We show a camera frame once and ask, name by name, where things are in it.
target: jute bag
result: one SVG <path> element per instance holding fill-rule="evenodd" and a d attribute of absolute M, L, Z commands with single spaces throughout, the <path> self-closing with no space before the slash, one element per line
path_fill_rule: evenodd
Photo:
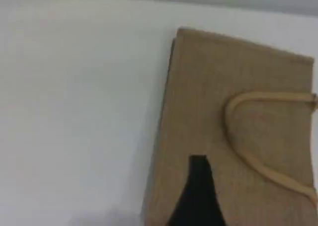
<path fill-rule="evenodd" d="M 146 225 L 166 225 L 205 154 L 229 226 L 317 226 L 310 155 L 313 59 L 179 29 Z"/>

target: rope handle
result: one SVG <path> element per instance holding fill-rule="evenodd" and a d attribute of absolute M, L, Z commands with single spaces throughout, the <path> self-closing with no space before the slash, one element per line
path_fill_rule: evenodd
<path fill-rule="evenodd" d="M 230 133 L 231 117 L 237 106 L 247 101 L 288 101 L 288 102 L 304 102 L 313 104 L 313 112 L 318 108 L 318 97 L 311 93 L 290 93 L 290 92 L 247 92 L 232 98 L 225 107 L 225 125 L 226 136 L 230 146 L 234 152 L 242 159 L 242 161 L 251 169 L 258 172 L 261 176 L 270 181 L 283 186 L 289 190 L 298 192 L 307 196 L 315 207 L 318 204 L 318 197 L 314 187 L 304 185 L 297 180 L 284 175 L 276 170 L 263 164 L 256 156 L 249 152 L 246 148 L 238 146 L 234 143 Z"/>

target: burlap fabric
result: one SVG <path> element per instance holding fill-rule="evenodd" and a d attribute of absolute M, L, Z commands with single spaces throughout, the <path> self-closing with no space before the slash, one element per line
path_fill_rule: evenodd
<path fill-rule="evenodd" d="M 312 202 L 247 167 L 229 146 L 224 126 L 224 107 L 237 94 L 310 93 L 313 62 L 244 40 L 179 29 L 154 153 L 146 225 L 166 224 L 187 178 L 188 157 L 206 154 L 229 226 L 317 226 Z M 238 143 L 266 165 L 313 185 L 312 110 L 305 103 L 250 102 L 238 107 L 232 127 Z"/>

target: burlap bag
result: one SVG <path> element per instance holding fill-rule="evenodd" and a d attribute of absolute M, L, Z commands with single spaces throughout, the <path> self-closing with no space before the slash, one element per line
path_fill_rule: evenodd
<path fill-rule="evenodd" d="M 192 154 L 207 155 L 229 226 L 318 225 L 310 193 L 297 192 L 302 190 L 298 186 L 304 191 L 313 187 L 312 72 L 309 57 L 222 35 L 178 30 L 146 225 L 163 226 L 168 221 L 185 185 Z M 235 98 L 244 96 L 240 94 L 255 91 L 256 96 L 259 92 L 300 95 L 292 96 L 292 101 L 252 96 L 235 111 L 227 109 Z M 278 172 L 278 180 L 286 176 L 287 182 L 275 183 L 262 175 L 262 169 L 255 170 L 257 166 L 248 165 L 249 160 L 236 152 L 240 149 Z"/>

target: white surface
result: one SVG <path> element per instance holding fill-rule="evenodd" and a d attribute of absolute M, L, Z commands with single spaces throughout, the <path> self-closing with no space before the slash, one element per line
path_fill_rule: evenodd
<path fill-rule="evenodd" d="M 318 58 L 317 18 L 141 0 L 0 0 L 0 225 L 130 225 L 112 220 L 140 213 L 179 26 Z"/>

